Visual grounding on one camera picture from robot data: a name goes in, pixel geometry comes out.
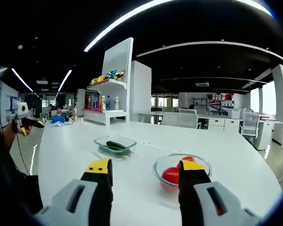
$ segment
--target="tiled floor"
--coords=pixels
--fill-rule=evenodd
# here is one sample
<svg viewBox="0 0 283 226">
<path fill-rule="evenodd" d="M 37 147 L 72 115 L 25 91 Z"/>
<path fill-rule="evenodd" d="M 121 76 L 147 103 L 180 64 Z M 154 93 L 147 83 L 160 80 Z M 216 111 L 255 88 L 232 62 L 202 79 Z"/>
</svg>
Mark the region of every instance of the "tiled floor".
<svg viewBox="0 0 283 226">
<path fill-rule="evenodd" d="M 23 137 L 19 135 L 21 153 L 27 170 L 25 169 L 21 159 L 17 139 L 14 140 L 10 150 L 11 156 L 13 157 L 17 167 L 22 172 L 28 173 L 29 175 L 38 174 L 39 148 L 42 132 L 42 129 L 33 128 L 29 137 Z M 266 160 L 266 163 L 274 172 L 277 179 L 280 179 L 280 177 L 283 175 L 283 148 L 272 141 L 270 143 L 270 148 L 265 151 L 259 151 L 259 154 Z"/>
</svg>

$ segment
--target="black ceiling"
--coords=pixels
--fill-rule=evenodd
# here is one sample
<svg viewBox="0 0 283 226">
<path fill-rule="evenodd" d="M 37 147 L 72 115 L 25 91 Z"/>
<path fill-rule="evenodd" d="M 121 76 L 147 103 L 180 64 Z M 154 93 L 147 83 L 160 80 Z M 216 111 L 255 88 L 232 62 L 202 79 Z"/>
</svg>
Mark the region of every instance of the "black ceiling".
<svg viewBox="0 0 283 226">
<path fill-rule="evenodd" d="M 220 44 L 177 47 L 137 57 L 162 46 L 222 39 L 268 48 L 283 57 L 283 5 L 276 1 L 268 1 L 272 18 L 236 1 L 175 0 L 134 16 L 88 53 L 83 52 L 111 22 L 146 2 L 149 0 L 0 6 L 0 65 L 15 68 L 35 92 L 47 87 L 36 80 L 47 79 L 49 90 L 54 91 L 50 83 L 60 84 L 73 70 L 61 91 L 74 92 L 101 74 L 107 49 L 133 37 L 133 59 L 152 68 L 152 92 L 178 93 L 233 92 L 248 81 L 203 77 L 254 79 L 266 69 L 283 64 L 283 60 L 259 50 Z M 29 92 L 10 70 L 2 80 L 20 92 Z M 210 86 L 199 88 L 196 82 L 209 82 Z"/>
</svg>

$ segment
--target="linear led light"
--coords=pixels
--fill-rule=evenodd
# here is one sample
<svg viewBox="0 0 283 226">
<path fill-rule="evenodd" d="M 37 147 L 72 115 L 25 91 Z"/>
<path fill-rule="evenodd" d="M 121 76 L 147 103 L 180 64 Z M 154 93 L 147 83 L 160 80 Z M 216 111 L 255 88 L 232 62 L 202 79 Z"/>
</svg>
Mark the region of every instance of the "linear led light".
<svg viewBox="0 0 283 226">
<path fill-rule="evenodd" d="M 30 88 L 30 87 L 26 84 L 26 82 L 20 77 L 20 75 L 15 71 L 15 69 L 12 68 L 11 70 L 15 73 L 15 75 L 18 77 L 18 79 L 19 79 L 31 92 L 33 92 L 32 88 Z"/>
<path fill-rule="evenodd" d="M 252 0 L 235 0 L 235 1 L 239 1 L 239 2 L 245 3 L 245 4 L 249 5 L 249 6 L 252 6 L 252 7 L 254 7 L 254 8 L 257 8 L 257 9 L 259 9 L 259 10 L 261 10 L 261 11 L 267 13 L 267 14 L 270 15 L 271 17 L 273 17 L 272 14 L 271 14 L 271 12 L 270 12 L 268 9 L 266 9 L 266 8 L 263 7 L 263 6 L 261 6 L 261 5 L 258 4 L 257 2 L 254 2 L 254 1 L 252 1 Z"/>
<path fill-rule="evenodd" d="M 161 5 L 163 3 L 174 1 L 174 0 L 153 0 L 151 2 L 148 2 L 142 6 L 137 7 L 136 9 L 130 11 L 129 13 L 123 15 L 122 17 L 115 20 L 112 24 L 110 24 L 106 29 L 104 29 L 95 39 L 92 40 L 92 42 L 84 49 L 84 52 L 88 52 L 99 40 L 101 40 L 106 34 L 108 34 L 111 30 L 113 30 L 115 27 L 120 25 L 121 23 L 125 22 L 132 16 L 141 13 L 149 8 L 152 8 L 154 6 Z"/>
<path fill-rule="evenodd" d="M 62 81 L 60 88 L 58 88 L 58 92 L 61 90 L 62 86 L 64 85 L 66 79 L 68 78 L 68 76 L 70 75 L 70 73 L 72 72 L 72 70 L 69 70 L 67 75 L 65 76 L 64 80 Z"/>
<path fill-rule="evenodd" d="M 125 22 L 126 20 L 130 19 L 131 17 L 135 16 L 138 13 L 141 13 L 149 8 L 161 5 L 169 1 L 174 1 L 174 0 L 153 0 L 121 16 L 120 18 L 115 20 L 112 24 L 110 24 L 108 27 L 106 27 L 95 39 L 93 39 L 92 42 L 84 49 L 84 52 L 88 52 L 96 43 L 98 43 L 99 40 L 101 40 L 106 34 L 108 34 L 111 30 L 113 30 L 115 27 L 117 27 L 121 23 Z M 235 0 L 235 1 L 239 1 L 247 5 L 250 5 L 272 16 L 272 14 L 265 7 L 261 6 L 257 2 L 254 2 L 252 0 Z"/>
</svg>

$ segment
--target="white cabinet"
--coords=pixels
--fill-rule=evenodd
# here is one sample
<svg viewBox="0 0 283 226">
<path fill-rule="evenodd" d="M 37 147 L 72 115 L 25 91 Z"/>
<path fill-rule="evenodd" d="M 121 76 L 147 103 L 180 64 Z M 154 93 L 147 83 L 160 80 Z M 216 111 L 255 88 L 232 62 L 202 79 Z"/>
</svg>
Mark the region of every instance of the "white cabinet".
<svg viewBox="0 0 283 226">
<path fill-rule="evenodd" d="M 240 121 L 234 119 L 226 119 L 224 124 L 224 131 L 238 133 Z"/>
<path fill-rule="evenodd" d="M 231 126 L 231 127 L 224 127 L 224 131 L 225 132 L 229 132 L 229 133 L 238 133 L 239 132 L 239 127 L 234 127 L 234 126 Z"/>
<path fill-rule="evenodd" d="M 224 131 L 224 126 L 211 126 L 211 125 L 208 125 L 208 130 L 211 130 L 211 131 Z"/>
<path fill-rule="evenodd" d="M 223 126 L 224 127 L 225 119 L 209 119 L 209 126 Z"/>
</svg>

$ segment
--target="green vegetable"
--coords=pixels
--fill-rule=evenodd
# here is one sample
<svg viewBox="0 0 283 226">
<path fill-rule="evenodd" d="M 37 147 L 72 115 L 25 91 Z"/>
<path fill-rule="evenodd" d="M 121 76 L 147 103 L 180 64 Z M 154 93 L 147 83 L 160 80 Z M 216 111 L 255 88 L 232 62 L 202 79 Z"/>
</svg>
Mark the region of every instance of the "green vegetable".
<svg viewBox="0 0 283 226">
<path fill-rule="evenodd" d="M 123 145 L 121 145 L 119 143 L 116 143 L 114 141 L 111 141 L 111 140 L 107 141 L 107 146 L 115 147 L 115 148 L 120 148 L 120 149 L 125 149 L 126 148 L 125 146 L 123 146 Z"/>
</svg>

